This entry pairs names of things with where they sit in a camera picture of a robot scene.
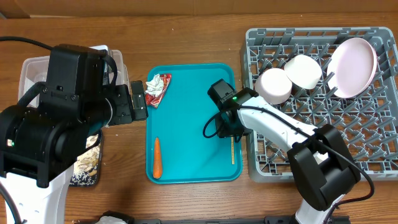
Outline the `wooden chopstick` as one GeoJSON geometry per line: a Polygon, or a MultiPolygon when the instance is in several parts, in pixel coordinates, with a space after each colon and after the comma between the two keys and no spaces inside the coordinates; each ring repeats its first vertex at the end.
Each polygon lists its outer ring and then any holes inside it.
{"type": "Polygon", "coordinates": [[[232,165],[235,165],[234,137],[231,137],[231,164],[232,164],[232,165]]]}

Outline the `red foil wrapper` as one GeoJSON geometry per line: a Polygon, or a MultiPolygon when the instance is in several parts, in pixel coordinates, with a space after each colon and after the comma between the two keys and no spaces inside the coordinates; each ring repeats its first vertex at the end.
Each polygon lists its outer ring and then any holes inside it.
{"type": "Polygon", "coordinates": [[[146,104],[158,108],[172,79],[171,73],[156,74],[153,79],[146,82],[146,104]]]}

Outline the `orange carrot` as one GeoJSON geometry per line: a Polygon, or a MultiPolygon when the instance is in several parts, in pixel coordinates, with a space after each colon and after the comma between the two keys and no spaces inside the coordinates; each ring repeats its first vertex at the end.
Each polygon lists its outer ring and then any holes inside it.
{"type": "Polygon", "coordinates": [[[153,162],[153,172],[152,175],[155,179],[159,179],[163,174],[163,166],[162,166],[162,153],[160,148],[160,140],[159,138],[155,139],[154,143],[154,162],[153,162]]]}

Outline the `white bowl with food scraps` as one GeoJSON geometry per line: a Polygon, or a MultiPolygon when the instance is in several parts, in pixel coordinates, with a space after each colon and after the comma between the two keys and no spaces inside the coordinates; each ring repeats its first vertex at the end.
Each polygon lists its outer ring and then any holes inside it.
{"type": "Polygon", "coordinates": [[[270,68],[263,72],[254,84],[254,89],[268,103],[281,104],[289,98],[292,82],[281,68],[270,68]]]}

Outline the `small white bowl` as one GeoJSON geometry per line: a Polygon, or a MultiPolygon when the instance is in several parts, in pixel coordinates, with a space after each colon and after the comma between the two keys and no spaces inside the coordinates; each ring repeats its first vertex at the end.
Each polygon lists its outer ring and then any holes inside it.
{"type": "Polygon", "coordinates": [[[307,90],[314,89],[322,75],[320,65],[311,57],[297,55],[284,65],[292,83],[307,90]]]}

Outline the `large white plate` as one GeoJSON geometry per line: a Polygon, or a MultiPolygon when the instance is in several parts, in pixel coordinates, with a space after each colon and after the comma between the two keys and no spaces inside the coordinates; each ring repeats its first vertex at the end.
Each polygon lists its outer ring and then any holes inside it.
{"type": "Polygon", "coordinates": [[[326,81],[334,95],[352,98],[363,92],[376,74],[377,55],[371,44],[361,38],[351,38],[340,44],[331,56],[326,81]]]}

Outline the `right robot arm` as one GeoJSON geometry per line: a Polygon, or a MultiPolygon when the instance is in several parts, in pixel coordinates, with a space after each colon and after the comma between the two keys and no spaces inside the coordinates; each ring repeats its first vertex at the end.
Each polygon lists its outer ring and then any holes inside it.
{"type": "Polygon", "coordinates": [[[252,131],[285,151],[303,198],[292,223],[328,223],[343,197],[361,179],[339,130],[300,122],[270,105],[256,91],[236,91],[223,79],[208,90],[219,112],[211,117],[215,135],[240,142],[252,131]]]}

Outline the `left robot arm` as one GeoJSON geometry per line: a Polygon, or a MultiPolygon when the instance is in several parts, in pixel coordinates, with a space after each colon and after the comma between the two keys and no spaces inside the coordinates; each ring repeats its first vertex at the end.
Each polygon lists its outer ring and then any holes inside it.
{"type": "Polygon", "coordinates": [[[11,223],[63,223],[73,165],[102,128],[145,120],[141,81],[117,84],[114,59],[70,44],[50,48],[47,78],[1,112],[1,195],[11,223]]]}

